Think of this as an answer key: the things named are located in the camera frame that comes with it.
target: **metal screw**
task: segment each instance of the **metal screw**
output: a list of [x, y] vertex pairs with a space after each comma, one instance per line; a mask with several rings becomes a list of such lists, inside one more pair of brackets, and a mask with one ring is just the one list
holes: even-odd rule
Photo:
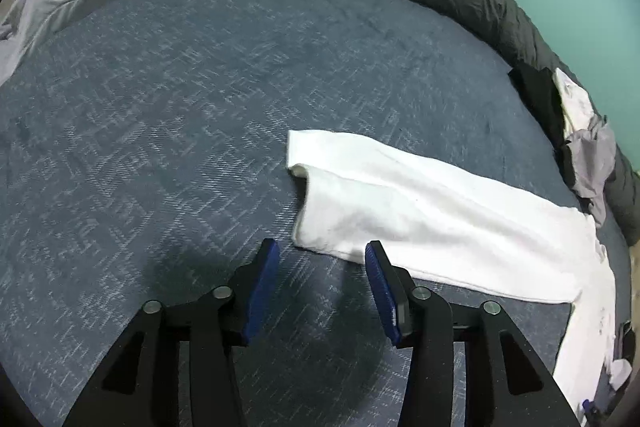
[[431, 297], [431, 290], [425, 286], [416, 286], [412, 291], [412, 295], [416, 299], [426, 301], [429, 297]]
[[147, 301], [142, 306], [142, 311], [148, 314], [158, 313], [162, 309], [160, 301]]
[[234, 294], [234, 291], [229, 286], [218, 286], [213, 290], [213, 296], [216, 299], [226, 299]]
[[500, 308], [500, 304], [498, 304], [495, 301], [485, 302], [482, 305], [482, 308], [484, 308], [484, 311], [486, 311], [490, 315], [497, 315], [498, 313], [500, 313], [500, 310], [502, 309]]

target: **white towel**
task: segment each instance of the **white towel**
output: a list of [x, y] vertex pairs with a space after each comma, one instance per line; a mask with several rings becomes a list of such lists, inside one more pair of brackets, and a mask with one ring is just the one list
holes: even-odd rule
[[370, 138], [290, 131], [287, 168], [307, 178], [302, 248], [357, 263], [382, 241], [418, 279], [542, 303], [573, 303], [554, 378], [577, 415], [615, 335], [615, 283], [593, 217]]
[[591, 118], [595, 116], [589, 94], [560, 68], [556, 68], [552, 77], [562, 100], [564, 137], [568, 138], [580, 129], [588, 129]]

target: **blue gripper pad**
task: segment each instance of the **blue gripper pad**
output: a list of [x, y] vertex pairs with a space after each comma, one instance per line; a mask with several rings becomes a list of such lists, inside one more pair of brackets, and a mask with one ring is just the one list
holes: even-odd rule
[[260, 269], [255, 274], [254, 284], [245, 304], [246, 321], [241, 334], [246, 344], [262, 327], [267, 304], [275, 287], [279, 262], [280, 247], [277, 241], [274, 239], [263, 240], [254, 261], [249, 265], [260, 267]]
[[389, 263], [384, 250], [382, 250], [382, 255], [380, 255], [380, 250], [382, 250], [382, 245], [380, 245], [379, 241], [369, 243], [365, 248], [364, 266], [367, 271], [369, 286], [371, 286], [371, 292], [373, 293], [373, 300], [378, 308], [382, 328], [391, 343], [397, 346], [402, 340], [400, 328], [398, 327], [398, 303], [385, 276], [385, 273], [388, 274], [389, 270], [393, 270], [393, 267]]

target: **mattress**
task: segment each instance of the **mattress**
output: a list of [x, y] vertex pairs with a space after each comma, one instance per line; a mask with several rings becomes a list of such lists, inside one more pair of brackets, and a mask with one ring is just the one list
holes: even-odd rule
[[[386, 339], [362, 266], [292, 246], [287, 131], [365, 134], [577, 208], [509, 70], [407, 0], [115, 0], [62, 30], [0, 87], [7, 375], [61, 425], [145, 300], [197, 298], [274, 237], [266, 323], [236, 352], [248, 424], [396, 425], [410, 350]], [[612, 218], [598, 236], [622, 321], [628, 249]], [[552, 370], [570, 306], [496, 300]], [[462, 348], [455, 367], [462, 426]]]

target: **bed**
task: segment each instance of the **bed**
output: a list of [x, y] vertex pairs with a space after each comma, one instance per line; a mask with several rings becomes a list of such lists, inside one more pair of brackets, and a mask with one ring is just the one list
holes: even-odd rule
[[[197, 298], [274, 237], [276, 293], [236, 358], [248, 424], [395, 425], [410, 353], [362, 266], [292, 246], [287, 131], [365, 134], [578, 207], [509, 70], [408, 0], [115, 0], [52, 36], [0, 87], [0, 363], [27, 406], [61, 425], [145, 300]], [[598, 237], [621, 323], [628, 248], [612, 217]], [[552, 370], [570, 306], [495, 300]], [[461, 349], [455, 366], [461, 426]]]

